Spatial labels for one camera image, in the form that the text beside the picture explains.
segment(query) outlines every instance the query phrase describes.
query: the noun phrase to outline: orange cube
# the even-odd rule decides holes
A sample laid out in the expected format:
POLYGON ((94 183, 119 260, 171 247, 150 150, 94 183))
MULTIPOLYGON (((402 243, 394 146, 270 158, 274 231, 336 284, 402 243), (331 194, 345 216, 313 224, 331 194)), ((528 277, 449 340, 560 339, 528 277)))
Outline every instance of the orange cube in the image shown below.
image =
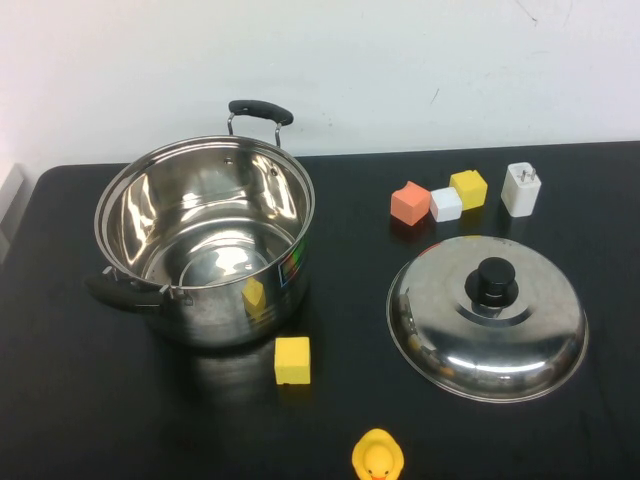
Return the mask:
POLYGON ((391 215, 407 225, 415 225, 429 213, 431 194, 429 190, 407 182, 407 185, 391 195, 391 215))

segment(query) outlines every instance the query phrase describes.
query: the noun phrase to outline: white wall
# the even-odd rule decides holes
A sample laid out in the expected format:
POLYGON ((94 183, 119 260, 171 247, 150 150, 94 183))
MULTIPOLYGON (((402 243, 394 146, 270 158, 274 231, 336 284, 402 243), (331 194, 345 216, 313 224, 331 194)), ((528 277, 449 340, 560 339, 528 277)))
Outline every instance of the white wall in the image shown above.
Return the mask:
POLYGON ((236 98, 292 110, 294 155, 638 139, 639 25, 636 0, 4 0, 0 158, 31 184, 130 162, 236 98))

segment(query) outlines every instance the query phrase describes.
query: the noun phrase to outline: stainless steel pot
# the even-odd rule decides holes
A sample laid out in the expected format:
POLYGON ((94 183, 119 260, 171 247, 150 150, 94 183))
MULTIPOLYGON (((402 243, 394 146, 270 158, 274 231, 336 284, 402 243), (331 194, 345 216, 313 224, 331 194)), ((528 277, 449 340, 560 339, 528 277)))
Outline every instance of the stainless steel pot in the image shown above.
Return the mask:
POLYGON ((252 100, 229 110, 229 136, 162 147, 107 186, 95 234, 110 266, 85 279, 101 302, 143 313, 165 335, 198 347, 268 333, 308 283, 313 185, 279 148, 293 115, 252 100), (233 136, 237 115, 275 121, 278 147, 233 136))

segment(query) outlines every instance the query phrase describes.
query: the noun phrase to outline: white cube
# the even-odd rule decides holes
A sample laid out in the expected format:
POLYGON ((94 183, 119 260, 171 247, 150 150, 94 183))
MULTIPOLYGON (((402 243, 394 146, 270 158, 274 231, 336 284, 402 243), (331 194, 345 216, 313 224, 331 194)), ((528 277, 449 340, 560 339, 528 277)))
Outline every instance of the white cube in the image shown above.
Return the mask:
POLYGON ((462 200, 454 187, 432 190, 429 210, 436 222, 457 220, 462 215, 462 200))
POLYGON ((502 201, 512 217, 526 217, 533 213, 542 182, 530 163, 512 163, 502 187, 502 201))

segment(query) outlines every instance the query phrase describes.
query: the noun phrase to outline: yellow cube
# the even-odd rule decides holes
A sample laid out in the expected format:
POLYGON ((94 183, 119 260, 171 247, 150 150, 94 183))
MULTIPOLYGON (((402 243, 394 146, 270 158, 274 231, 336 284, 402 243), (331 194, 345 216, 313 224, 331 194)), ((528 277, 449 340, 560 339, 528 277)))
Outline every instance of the yellow cube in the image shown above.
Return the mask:
POLYGON ((462 210, 481 207, 487 198, 487 182, 477 170, 466 170, 451 175, 449 186, 456 189, 462 200, 462 210))
POLYGON ((249 277, 247 284, 242 289, 242 301, 244 302, 244 308, 247 313, 251 315, 256 322, 259 322, 267 304, 264 285, 253 277, 249 277))
POLYGON ((276 383, 308 385, 311 383, 309 337, 276 338, 276 383))

